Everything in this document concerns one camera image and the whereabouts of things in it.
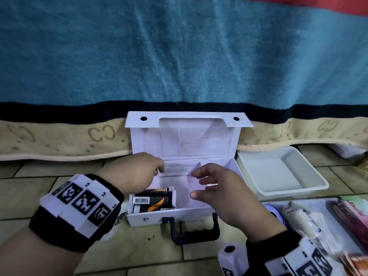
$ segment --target black circle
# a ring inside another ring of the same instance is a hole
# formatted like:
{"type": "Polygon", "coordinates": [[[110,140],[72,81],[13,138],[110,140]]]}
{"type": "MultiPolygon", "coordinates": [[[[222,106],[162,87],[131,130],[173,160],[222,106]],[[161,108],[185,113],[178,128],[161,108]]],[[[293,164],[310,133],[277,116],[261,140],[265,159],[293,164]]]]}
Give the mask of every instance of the black circle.
{"type": "Polygon", "coordinates": [[[225,248],[225,253],[231,253],[235,250],[235,247],[234,246],[227,246],[225,248]]]}

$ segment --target blue fabric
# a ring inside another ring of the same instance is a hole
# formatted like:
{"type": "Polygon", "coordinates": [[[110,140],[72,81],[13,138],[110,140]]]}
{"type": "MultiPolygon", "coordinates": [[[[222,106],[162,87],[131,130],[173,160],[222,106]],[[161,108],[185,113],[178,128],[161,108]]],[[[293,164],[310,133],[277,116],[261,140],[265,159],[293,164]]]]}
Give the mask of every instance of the blue fabric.
{"type": "Polygon", "coordinates": [[[0,102],[368,104],[368,18],[249,0],[1,0],[0,102]]]}

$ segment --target hand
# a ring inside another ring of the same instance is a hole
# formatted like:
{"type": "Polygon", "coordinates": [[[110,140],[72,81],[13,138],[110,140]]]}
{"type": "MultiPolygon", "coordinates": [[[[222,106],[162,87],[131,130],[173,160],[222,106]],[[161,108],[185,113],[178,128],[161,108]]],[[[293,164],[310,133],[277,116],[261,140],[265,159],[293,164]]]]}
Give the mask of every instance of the hand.
{"type": "Polygon", "coordinates": [[[124,195],[137,194],[152,183],[158,171],[164,172],[162,159],[142,152],[119,158],[94,174],[117,187],[124,195]]]}
{"type": "Polygon", "coordinates": [[[234,171],[218,164],[206,164],[191,174],[205,190],[192,191],[190,197],[208,203],[227,224],[237,227],[251,242],[268,239],[286,230],[234,171]]]}

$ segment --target box lid flap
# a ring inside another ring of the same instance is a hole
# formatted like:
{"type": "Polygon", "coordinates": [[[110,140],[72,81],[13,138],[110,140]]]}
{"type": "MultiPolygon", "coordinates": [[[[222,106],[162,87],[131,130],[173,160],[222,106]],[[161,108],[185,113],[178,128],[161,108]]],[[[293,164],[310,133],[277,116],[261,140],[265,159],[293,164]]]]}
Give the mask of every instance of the box lid flap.
{"type": "Polygon", "coordinates": [[[253,127],[245,113],[129,111],[133,154],[163,160],[234,157],[242,127],[253,127]]]}

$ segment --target finger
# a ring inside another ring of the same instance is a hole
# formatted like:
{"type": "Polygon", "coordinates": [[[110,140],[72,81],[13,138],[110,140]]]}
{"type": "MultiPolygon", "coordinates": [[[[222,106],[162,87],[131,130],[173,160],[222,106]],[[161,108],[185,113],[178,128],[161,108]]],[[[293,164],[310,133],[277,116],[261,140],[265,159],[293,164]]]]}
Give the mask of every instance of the finger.
{"type": "Polygon", "coordinates": [[[157,158],[157,168],[159,169],[159,172],[164,173],[165,172],[165,162],[161,158],[157,158]]]}
{"type": "Polygon", "coordinates": [[[217,184],[217,178],[214,175],[200,179],[200,185],[217,184]]]}
{"type": "Polygon", "coordinates": [[[204,166],[201,166],[200,168],[196,169],[191,173],[191,176],[196,178],[203,178],[209,175],[219,175],[221,171],[226,169],[223,166],[220,166],[219,164],[209,163],[205,164],[204,166]]]}
{"type": "Polygon", "coordinates": [[[210,203],[213,192],[204,191],[204,190],[196,190],[190,193],[190,197],[195,200],[203,201],[207,204],[210,203]]]}
{"type": "Polygon", "coordinates": [[[206,186],[206,191],[216,191],[217,190],[217,188],[218,188],[218,186],[217,185],[212,185],[212,186],[206,186]]]}

